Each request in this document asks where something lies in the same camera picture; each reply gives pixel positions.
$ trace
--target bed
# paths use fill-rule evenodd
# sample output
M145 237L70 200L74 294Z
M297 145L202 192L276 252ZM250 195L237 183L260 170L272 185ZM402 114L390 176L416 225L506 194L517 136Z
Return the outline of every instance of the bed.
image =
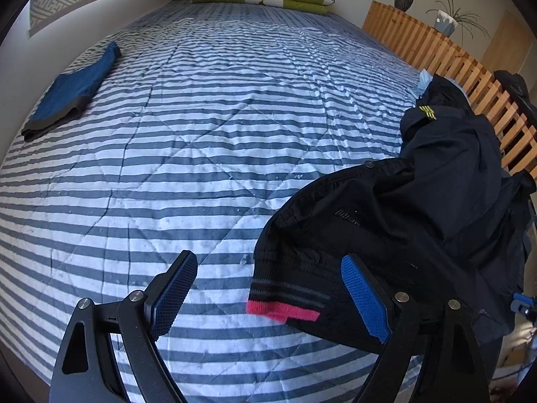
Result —
M123 299L190 249L198 278L158 341L189 402L352 401L376 355L246 315L252 253L298 189L397 156L418 71L333 14L185 0L67 71L112 40L83 117L18 136L0 171L0 340L50 383L80 298Z

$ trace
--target blue gripper pad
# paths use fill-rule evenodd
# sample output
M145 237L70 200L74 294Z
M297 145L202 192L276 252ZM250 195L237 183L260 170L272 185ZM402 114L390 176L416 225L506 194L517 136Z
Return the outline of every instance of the blue gripper pad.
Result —
M192 252L182 252L170 269L155 276L146 288L146 318L155 341L170 331L197 275L198 258Z
M386 344L391 335L386 308L350 256L341 261L341 276L367 331Z

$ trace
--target potted plant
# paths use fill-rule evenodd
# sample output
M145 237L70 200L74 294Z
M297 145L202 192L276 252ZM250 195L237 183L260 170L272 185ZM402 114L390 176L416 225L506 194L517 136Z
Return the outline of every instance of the potted plant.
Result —
M476 13L470 11L462 12L460 7L455 10L455 4L453 0L447 0L447 6L443 1L437 0L435 2L440 3L442 6L444 6L444 9L446 11L439 9L429 9L425 13L429 13L434 10L438 11L436 21L434 23L434 28L437 29L437 31L439 31L443 35L450 37L451 34L457 28L457 26L460 24L462 27L461 45L464 42L465 30L467 30L468 33L472 36L472 39L474 38L474 33L472 31L473 27L479 30L482 34L490 37L489 32L487 32L487 29L485 29L481 24L479 24L479 19L481 19L481 17Z

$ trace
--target black jacket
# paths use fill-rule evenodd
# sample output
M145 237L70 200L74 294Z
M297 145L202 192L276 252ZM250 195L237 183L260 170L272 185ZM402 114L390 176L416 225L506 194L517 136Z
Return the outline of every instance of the black jacket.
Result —
M494 72L494 77L501 83L503 88L511 95L530 125L537 129L537 107L530 103L530 93L526 81L520 74L511 74L506 70Z
M329 298L316 321L288 324L380 352L341 279L341 259L357 253L389 295L409 293L433 318L450 299L466 304L480 344L513 330L509 305L522 291L535 183L525 171L510 177L501 169L490 123L473 114L462 93L465 104L450 91L458 89L449 81L435 80L401 120L399 159L321 177L266 225L254 253L252 287L272 278ZM250 300L267 301L253 289ZM284 300L293 304L289 296Z

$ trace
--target folded blue cloth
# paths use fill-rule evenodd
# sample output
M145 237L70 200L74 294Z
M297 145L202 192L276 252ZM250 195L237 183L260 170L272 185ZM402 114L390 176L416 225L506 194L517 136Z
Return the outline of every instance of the folded blue cloth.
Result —
M24 140L33 141L79 118L120 56L119 47L112 42L96 63L71 74L60 74L24 126Z

